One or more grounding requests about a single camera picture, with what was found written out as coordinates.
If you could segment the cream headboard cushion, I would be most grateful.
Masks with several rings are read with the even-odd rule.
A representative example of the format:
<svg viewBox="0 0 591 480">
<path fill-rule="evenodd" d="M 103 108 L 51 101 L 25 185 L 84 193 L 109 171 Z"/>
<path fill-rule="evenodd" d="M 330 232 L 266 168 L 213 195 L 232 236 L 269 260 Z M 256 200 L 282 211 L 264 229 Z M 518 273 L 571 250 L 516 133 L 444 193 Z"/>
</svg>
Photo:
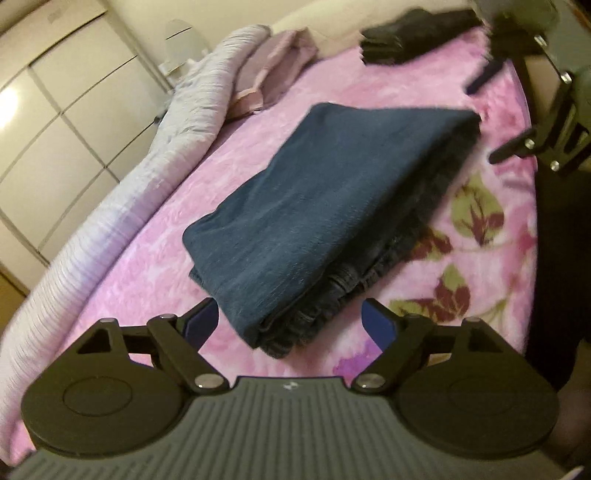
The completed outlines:
<svg viewBox="0 0 591 480">
<path fill-rule="evenodd" d="M 361 31 L 397 19 L 413 8 L 430 12 L 469 8 L 459 0 L 324 0 L 312 1 L 270 25 L 273 33 L 308 29 L 318 58 L 338 55 L 359 45 Z"/>
</svg>

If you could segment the dark blue denim jeans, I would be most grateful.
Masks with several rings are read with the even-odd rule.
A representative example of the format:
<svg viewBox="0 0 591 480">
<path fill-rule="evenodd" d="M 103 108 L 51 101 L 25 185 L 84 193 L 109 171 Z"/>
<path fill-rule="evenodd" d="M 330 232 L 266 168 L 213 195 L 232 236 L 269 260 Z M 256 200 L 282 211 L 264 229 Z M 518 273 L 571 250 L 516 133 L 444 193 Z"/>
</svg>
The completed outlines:
<svg viewBox="0 0 591 480">
<path fill-rule="evenodd" d="M 480 137 L 467 109 L 311 107 L 263 171 L 182 236 L 191 279 L 274 358 L 415 247 Z"/>
</svg>

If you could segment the folded black clothes stack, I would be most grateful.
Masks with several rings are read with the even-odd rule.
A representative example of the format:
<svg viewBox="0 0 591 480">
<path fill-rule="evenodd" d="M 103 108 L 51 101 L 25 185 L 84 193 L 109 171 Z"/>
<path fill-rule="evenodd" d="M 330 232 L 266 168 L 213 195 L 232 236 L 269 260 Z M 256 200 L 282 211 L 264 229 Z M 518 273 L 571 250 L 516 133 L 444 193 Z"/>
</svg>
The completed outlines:
<svg viewBox="0 0 591 480">
<path fill-rule="evenodd" d="M 482 24 L 472 9 L 431 13 L 409 10 L 396 20 L 361 31 L 363 64 L 410 62 Z"/>
</svg>

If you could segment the rolled light grey quilt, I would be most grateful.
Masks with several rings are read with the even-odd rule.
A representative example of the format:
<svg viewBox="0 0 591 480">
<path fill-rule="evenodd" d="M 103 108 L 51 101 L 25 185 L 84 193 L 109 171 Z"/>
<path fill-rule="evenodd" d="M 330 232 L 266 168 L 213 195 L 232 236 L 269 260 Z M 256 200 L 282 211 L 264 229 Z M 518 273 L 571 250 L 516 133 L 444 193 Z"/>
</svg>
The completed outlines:
<svg viewBox="0 0 591 480">
<path fill-rule="evenodd" d="M 176 86 L 146 156 L 99 203 L 52 261 L 1 340 L 1 455 L 7 457 L 25 390 L 52 361 L 112 265 L 211 148 L 245 60 L 266 25 L 227 35 Z"/>
</svg>

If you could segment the brown wooden cabinet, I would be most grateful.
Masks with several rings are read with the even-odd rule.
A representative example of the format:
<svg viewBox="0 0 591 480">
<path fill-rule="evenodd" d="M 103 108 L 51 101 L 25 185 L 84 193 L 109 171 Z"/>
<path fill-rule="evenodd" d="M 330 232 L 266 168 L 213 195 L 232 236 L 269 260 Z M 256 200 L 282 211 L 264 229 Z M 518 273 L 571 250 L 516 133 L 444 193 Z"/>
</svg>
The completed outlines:
<svg viewBox="0 0 591 480">
<path fill-rule="evenodd" d="M 5 273 L 0 275 L 0 330 L 8 323 L 25 301 L 29 291 Z"/>
</svg>

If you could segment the white wardrobe with sliding doors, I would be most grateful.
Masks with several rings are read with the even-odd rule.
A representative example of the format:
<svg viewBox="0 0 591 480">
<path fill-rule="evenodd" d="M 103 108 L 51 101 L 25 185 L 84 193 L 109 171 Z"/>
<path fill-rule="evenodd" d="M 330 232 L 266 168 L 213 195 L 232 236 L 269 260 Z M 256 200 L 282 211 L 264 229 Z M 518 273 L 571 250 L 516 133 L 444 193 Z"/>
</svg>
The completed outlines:
<svg viewBox="0 0 591 480">
<path fill-rule="evenodd" d="M 168 86 L 104 1 L 1 36 L 1 264 L 27 289 L 144 157 Z"/>
</svg>

